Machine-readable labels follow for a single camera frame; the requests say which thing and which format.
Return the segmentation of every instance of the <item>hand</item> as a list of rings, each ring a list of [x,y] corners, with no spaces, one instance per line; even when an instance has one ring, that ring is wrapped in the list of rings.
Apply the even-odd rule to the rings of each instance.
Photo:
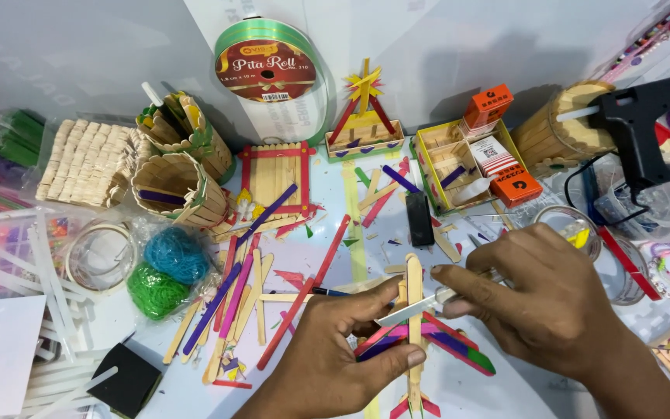
[[[473,274],[490,267],[514,288]],[[591,259],[546,224],[501,235],[470,253],[467,269],[439,265],[431,276],[465,296],[444,307],[449,319],[473,315],[508,354],[584,383],[603,354],[644,347],[612,310]]]
[[[514,288],[473,274],[491,267]],[[467,269],[431,275],[465,297],[444,306],[448,318],[482,320],[507,353],[583,383],[608,417],[670,417],[670,382],[652,353],[612,310],[588,256],[546,224],[481,246]]]
[[[350,297],[312,297],[281,361],[235,418],[311,419],[356,413],[394,379],[423,363],[426,354],[417,345],[390,348],[356,363],[345,339],[387,314],[401,279],[393,277]]]

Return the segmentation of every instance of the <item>barcode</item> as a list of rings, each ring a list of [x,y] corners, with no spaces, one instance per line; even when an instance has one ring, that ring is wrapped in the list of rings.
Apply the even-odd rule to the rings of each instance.
[[[289,100],[288,93],[279,92],[279,93],[263,93],[263,100],[266,102],[273,102],[275,100]]]

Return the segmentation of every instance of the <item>glue stick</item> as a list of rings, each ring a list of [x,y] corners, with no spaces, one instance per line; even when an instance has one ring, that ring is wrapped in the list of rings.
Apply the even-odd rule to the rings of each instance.
[[[492,180],[495,179],[496,177],[498,177],[498,175],[492,175],[490,177],[480,177],[479,179],[473,181],[468,186],[465,186],[465,188],[462,189],[460,193],[454,195],[454,198],[452,198],[451,203],[454,206],[459,206],[469,201],[473,197],[476,197],[477,195],[483,193],[484,191],[487,191],[488,188],[490,187],[490,182],[492,182]]]

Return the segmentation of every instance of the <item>white wall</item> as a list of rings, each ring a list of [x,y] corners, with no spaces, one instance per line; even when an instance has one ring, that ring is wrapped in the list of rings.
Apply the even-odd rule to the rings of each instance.
[[[308,33],[339,88],[343,76],[371,57],[383,67],[386,112],[401,119],[409,133],[456,118],[471,94],[503,82],[516,94],[506,117],[514,124],[556,86],[586,78],[609,62],[670,0],[185,0],[185,5],[0,0],[0,108],[30,108],[57,118],[77,111],[131,117],[148,104],[141,81],[156,87],[164,81],[200,96],[211,122],[238,148],[257,133],[236,96],[216,79],[209,45],[230,16],[260,14]]]

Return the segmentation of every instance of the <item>glue box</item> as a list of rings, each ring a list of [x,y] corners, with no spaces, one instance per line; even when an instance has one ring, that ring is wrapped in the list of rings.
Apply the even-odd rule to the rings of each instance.
[[[472,96],[459,125],[461,133],[469,139],[491,132],[513,100],[505,84]]]
[[[470,144],[482,176],[498,175],[490,183],[490,191],[507,208],[521,205],[542,195],[542,186],[498,140],[489,136]]]

